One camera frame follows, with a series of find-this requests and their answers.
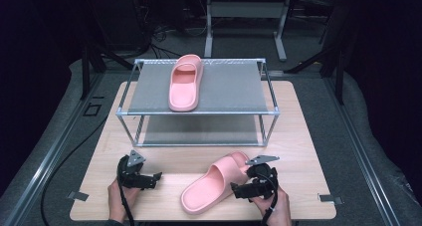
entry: gray floor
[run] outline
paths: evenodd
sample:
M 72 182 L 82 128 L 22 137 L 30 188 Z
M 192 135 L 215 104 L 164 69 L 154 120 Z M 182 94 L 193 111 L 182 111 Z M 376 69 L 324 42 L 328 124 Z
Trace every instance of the gray floor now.
M 230 21 L 216 25 L 213 58 L 266 58 L 268 67 L 277 76 L 273 81 L 286 80 L 294 84 L 330 192 L 344 201 L 344 204 L 335 206 L 337 215 L 334 219 L 301 221 L 300 225 L 420 225 L 422 209 L 414 201 L 400 170 L 388 160 L 372 136 L 366 105 L 356 82 L 349 75 L 345 76 L 344 106 L 339 106 L 332 95 L 332 80 L 318 76 L 319 64 L 295 76 L 283 75 L 282 71 L 319 51 L 320 26 L 302 21 L 290 22 L 284 37 L 288 60 L 282 63 L 278 60 L 272 39 L 272 23 L 263 21 L 236 22 L 236 27 L 242 29 L 233 29 Z M 200 31 L 193 29 L 190 33 Z M 168 32 L 165 41 L 154 44 L 180 55 L 193 53 L 202 56 L 204 37 Z M 155 54 L 149 50 L 139 58 L 155 59 Z M 48 163 L 58 165 L 96 127 L 102 125 L 119 85 L 127 80 L 129 74 L 128 70 L 113 61 L 108 61 L 107 65 L 108 70 L 104 74 L 92 74 L 93 90 L 85 101 L 79 101 L 82 93 L 81 61 L 70 65 L 72 81 L 55 116 L 1 198 L 1 225 L 15 224 L 12 222 L 15 219 L 21 225 L 43 225 L 40 202 L 44 181 L 36 177 L 37 170 L 40 165 Z M 84 116 L 89 104 L 101 105 L 97 116 Z M 104 224 L 72 221 L 69 213 L 73 201 L 67 199 L 70 191 L 79 190 L 100 134 L 101 127 L 88 137 L 52 178 L 44 204 L 50 225 Z M 48 162 L 46 158 L 49 156 L 54 156 L 56 161 Z

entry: silver metal bar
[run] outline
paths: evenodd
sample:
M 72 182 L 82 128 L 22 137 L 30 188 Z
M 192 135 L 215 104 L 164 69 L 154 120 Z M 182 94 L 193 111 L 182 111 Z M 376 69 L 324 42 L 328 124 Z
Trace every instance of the silver metal bar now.
M 93 87 L 87 95 L 87 100 L 92 97 L 95 89 L 98 87 L 99 82 L 102 78 L 103 75 L 101 74 L 95 75 L 93 77 Z M 81 101 L 78 103 L 65 129 L 50 147 L 50 150 L 47 152 L 47 155 L 44 158 L 43 162 L 41 162 L 41 165 L 38 168 L 37 172 L 34 174 L 27 188 L 23 192 L 21 198 L 18 200 L 18 203 L 15 205 L 12 212 L 10 213 L 5 225 L 22 225 L 24 223 L 24 220 L 29 214 L 32 206 L 37 201 L 37 198 L 40 193 L 43 191 L 47 179 L 49 178 L 50 174 L 53 172 L 54 167 L 59 161 L 59 158 L 66 147 L 65 143 L 73 127 L 75 126 L 79 115 L 81 115 L 81 113 L 84 111 L 84 108 L 88 104 L 89 101 Z
M 352 141 L 352 149 L 356 156 L 357 162 L 362 170 L 363 176 L 365 177 L 366 183 L 369 186 L 369 190 L 372 193 L 372 196 L 375 200 L 375 203 L 378 207 L 379 212 L 381 213 L 382 219 L 384 220 L 385 225 L 400 225 L 397 216 L 384 192 L 384 189 L 379 182 L 379 179 L 376 175 L 375 170 L 372 167 L 370 159 L 368 158 L 365 148 L 363 147 L 362 142 L 360 141 L 359 136 L 354 128 L 354 125 L 347 113 L 345 106 L 341 106 L 338 100 L 335 97 L 334 91 L 335 87 L 331 80 L 324 79 L 325 86 L 329 88 L 328 93 L 334 102 L 341 119 L 344 122 L 345 127 L 347 128 L 348 134 Z

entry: glass shelf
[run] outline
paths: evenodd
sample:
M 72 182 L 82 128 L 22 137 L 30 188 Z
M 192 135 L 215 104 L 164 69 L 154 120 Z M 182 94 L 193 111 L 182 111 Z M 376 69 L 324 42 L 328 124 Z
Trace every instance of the glass shelf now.
M 280 112 L 265 59 L 202 60 L 198 106 L 185 113 L 168 106 L 176 61 L 135 60 L 115 113 L 133 146 L 268 144 Z

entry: wooden table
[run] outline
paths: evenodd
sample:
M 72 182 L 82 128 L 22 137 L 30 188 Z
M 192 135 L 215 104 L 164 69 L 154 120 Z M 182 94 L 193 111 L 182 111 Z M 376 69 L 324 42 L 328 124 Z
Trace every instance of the wooden table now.
M 129 98 L 135 86 L 136 83 L 130 85 Z M 89 197 L 87 201 L 75 201 L 71 210 L 73 220 L 108 218 L 107 187 L 115 179 L 118 161 L 132 150 L 127 134 L 115 116 L 124 87 L 125 83 L 119 88 L 81 185 L 80 191 Z M 133 218 L 140 221 L 261 220 L 253 203 L 236 199 L 234 195 L 201 215 L 186 214 L 181 208 L 183 190 L 202 176 L 211 163 L 234 150 L 242 150 L 250 158 L 260 154 L 281 158 L 269 165 L 277 168 L 280 185 L 290 196 L 292 219 L 335 217 L 334 205 L 318 200 L 319 194 L 329 194 L 329 190 L 295 89 L 285 81 L 273 82 L 273 87 L 281 114 L 267 147 L 137 147 L 135 150 L 146 158 L 140 173 L 151 175 L 162 171 L 163 175 L 155 189 L 140 192 L 132 209 Z M 269 93 L 265 95 L 270 101 Z

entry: pink slipper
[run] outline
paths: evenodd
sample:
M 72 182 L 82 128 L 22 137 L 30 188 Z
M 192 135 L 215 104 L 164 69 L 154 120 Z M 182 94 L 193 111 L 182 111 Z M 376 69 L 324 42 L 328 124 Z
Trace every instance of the pink slipper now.
M 189 112 L 198 106 L 203 65 L 196 55 L 177 60 L 171 71 L 168 105 L 175 112 Z
M 183 191 L 183 209 L 189 214 L 201 214 L 232 194 L 231 182 L 245 184 L 249 179 L 247 160 L 245 153 L 235 151 L 214 162 L 205 175 Z

